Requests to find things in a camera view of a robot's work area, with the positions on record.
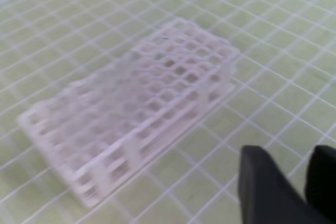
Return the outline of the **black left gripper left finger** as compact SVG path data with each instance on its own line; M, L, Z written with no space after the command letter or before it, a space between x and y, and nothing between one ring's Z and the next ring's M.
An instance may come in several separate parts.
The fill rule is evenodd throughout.
M242 223L330 223L292 187L262 147L241 148L238 196Z

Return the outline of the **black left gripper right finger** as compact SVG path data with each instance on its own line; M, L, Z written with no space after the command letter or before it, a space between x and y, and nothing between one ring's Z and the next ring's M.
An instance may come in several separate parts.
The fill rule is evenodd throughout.
M335 148L317 145L310 157L304 195L328 219L335 218Z

